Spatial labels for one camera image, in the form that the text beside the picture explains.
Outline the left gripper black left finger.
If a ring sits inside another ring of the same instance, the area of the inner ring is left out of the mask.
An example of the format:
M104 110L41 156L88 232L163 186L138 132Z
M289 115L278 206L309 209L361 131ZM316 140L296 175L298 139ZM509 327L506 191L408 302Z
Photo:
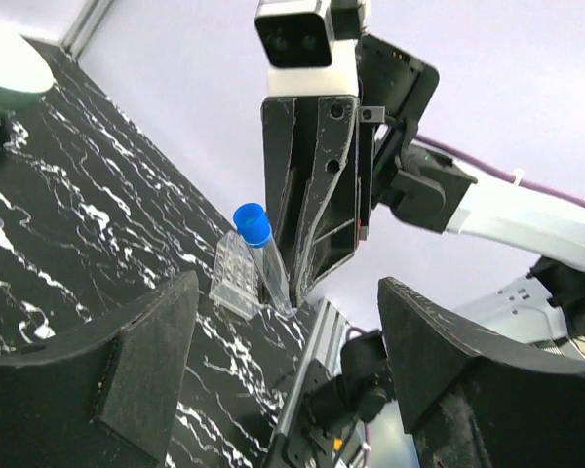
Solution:
M199 302L186 272L0 357L0 467L161 467Z

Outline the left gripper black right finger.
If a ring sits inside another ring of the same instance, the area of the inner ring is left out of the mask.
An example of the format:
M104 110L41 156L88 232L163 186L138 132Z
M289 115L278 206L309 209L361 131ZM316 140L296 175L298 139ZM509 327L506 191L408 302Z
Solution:
M421 466L585 467L585 361L486 329L391 277L377 301Z

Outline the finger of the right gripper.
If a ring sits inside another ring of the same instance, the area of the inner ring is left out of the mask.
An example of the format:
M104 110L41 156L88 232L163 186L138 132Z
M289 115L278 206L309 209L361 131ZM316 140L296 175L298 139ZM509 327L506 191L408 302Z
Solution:
M292 145L302 181L292 267L297 303L357 246L358 107L353 96L300 102Z
M316 283L309 191L321 154L320 103L319 97L269 97L261 107L266 210L293 288Z

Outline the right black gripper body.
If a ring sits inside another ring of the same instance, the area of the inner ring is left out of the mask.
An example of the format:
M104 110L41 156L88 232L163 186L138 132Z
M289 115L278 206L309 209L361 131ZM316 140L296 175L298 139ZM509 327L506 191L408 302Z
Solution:
M430 215L439 208L439 184L421 174L408 155L419 120L434 94L433 66L365 33L356 46L361 104L358 110L355 235L368 237L371 210L414 216L414 198L429 196Z

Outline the small blue capped tube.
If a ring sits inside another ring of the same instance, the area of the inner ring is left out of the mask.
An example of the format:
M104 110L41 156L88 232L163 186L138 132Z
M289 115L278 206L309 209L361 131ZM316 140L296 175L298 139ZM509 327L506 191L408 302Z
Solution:
M246 203L235 211L233 221L274 309L282 317L292 317L295 309L290 299L289 275L266 210L258 203Z

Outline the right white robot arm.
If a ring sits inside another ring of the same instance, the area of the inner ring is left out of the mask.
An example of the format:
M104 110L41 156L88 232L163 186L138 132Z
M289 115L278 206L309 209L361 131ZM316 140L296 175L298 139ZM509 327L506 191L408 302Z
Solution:
M351 258L371 211L538 255L508 286L458 313L514 340L585 338L585 200L502 173L418 132L435 67L366 34L327 67L267 73L265 198L290 298Z

